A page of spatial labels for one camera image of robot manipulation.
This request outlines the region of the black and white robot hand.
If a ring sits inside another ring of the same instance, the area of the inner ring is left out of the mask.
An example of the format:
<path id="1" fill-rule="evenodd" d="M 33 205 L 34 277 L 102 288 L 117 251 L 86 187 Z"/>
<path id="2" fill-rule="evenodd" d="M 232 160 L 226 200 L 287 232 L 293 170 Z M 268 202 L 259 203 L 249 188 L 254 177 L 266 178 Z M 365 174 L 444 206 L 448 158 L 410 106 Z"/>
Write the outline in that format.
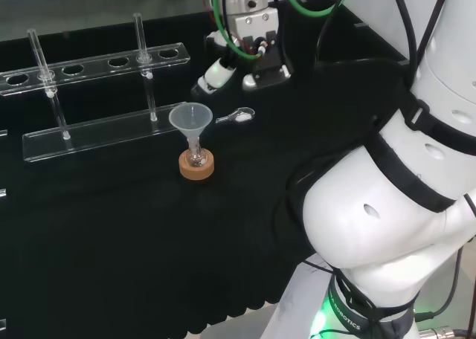
<path id="1" fill-rule="evenodd" d="M 291 76 L 278 41 L 278 9 L 267 7 L 253 13 L 219 14 L 222 28 L 208 38 L 223 53 L 191 89 L 197 100 L 218 94 L 232 80 L 238 68 L 246 69 L 242 89 L 253 91 L 281 84 Z"/>

